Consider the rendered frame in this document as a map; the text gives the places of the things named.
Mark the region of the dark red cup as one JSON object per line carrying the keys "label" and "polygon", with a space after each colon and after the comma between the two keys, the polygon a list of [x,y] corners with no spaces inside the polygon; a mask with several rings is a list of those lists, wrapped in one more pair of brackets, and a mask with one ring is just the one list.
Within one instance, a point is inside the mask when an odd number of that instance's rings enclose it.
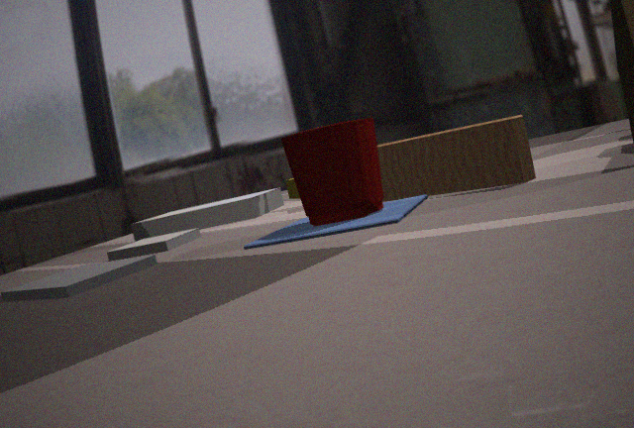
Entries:
{"label": "dark red cup", "polygon": [[299,132],[281,142],[314,227],[364,218],[383,208],[373,118]]}

